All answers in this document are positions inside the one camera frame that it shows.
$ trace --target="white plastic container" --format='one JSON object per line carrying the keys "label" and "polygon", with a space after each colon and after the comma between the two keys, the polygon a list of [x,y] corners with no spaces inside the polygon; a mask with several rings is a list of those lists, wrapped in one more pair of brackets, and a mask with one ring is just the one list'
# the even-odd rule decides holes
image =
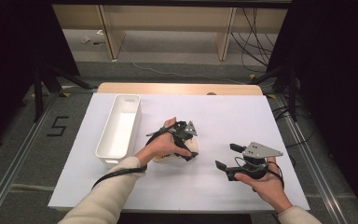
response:
{"label": "white plastic container", "polygon": [[133,153],[141,123],[141,98],[134,94],[116,96],[95,154],[111,168]]}

